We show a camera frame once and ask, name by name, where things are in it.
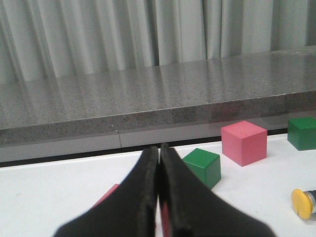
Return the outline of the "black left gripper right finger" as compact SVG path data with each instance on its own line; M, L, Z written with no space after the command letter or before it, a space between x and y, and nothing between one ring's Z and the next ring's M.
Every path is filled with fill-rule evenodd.
M216 196L163 144L159 162L159 205L165 237L273 237L265 223Z

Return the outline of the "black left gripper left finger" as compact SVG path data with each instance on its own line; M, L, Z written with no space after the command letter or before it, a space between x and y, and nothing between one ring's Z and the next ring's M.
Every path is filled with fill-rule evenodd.
M56 237L153 237L158 149L146 148L124 181L102 202L64 224Z

